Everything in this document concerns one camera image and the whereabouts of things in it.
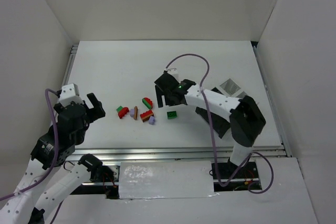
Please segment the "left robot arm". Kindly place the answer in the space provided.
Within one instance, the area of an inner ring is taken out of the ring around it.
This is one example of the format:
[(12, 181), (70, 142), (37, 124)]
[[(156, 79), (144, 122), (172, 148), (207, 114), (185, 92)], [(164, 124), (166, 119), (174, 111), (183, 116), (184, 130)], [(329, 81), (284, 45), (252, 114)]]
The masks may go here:
[(52, 106), (46, 100), (52, 120), (48, 132), (41, 136), (30, 154), (26, 171), (15, 191), (1, 198), (1, 223), (43, 223), (52, 211), (77, 187), (88, 180), (97, 180), (103, 163), (92, 154), (85, 154), (59, 181), (51, 184), (76, 145), (84, 141), (91, 123), (105, 117), (102, 103), (93, 93), (87, 95), (92, 104), (71, 97), (68, 105)]

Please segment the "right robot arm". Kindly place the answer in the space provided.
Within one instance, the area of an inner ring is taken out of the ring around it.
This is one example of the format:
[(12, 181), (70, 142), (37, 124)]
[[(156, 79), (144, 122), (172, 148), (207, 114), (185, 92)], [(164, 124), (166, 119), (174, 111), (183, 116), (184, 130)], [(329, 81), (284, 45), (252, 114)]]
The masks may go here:
[(154, 83), (158, 107), (180, 104), (195, 106), (220, 116), (230, 123), (235, 141), (229, 158), (232, 164), (240, 165), (251, 154), (256, 138), (266, 125), (266, 120), (253, 98), (229, 97), (204, 89), (188, 79), (178, 82), (166, 71)]

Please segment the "red curved lego with green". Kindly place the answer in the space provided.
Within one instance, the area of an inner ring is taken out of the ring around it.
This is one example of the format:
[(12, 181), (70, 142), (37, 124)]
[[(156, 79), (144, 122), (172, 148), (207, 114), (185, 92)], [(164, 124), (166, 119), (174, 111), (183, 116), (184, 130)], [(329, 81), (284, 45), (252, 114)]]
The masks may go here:
[(129, 112), (128, 107), (119, 106), (117, 108), (117, 114), (118, 114), (119, 119), (122, 119), (128, 112)]

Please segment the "red green half-round lego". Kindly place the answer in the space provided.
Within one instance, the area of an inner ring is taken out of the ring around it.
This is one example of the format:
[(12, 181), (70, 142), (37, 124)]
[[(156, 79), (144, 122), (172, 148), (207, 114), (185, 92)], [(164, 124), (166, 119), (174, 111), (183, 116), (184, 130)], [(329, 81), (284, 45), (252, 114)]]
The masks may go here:
[(142, 99), (142, 103), (149, 109), (151, 110), (153, 108), (153, 101), (147, 97)]

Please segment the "green square lego brick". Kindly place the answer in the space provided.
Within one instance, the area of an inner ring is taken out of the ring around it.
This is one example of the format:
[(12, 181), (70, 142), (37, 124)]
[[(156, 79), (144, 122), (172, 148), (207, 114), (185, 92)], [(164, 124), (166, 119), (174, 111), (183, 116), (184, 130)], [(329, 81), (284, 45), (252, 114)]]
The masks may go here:
[(168, 111), (167, 112), (167, 119), (171, 120), (171, 119), (175, 119), (177, 118), (177, 112), (176, 111)]

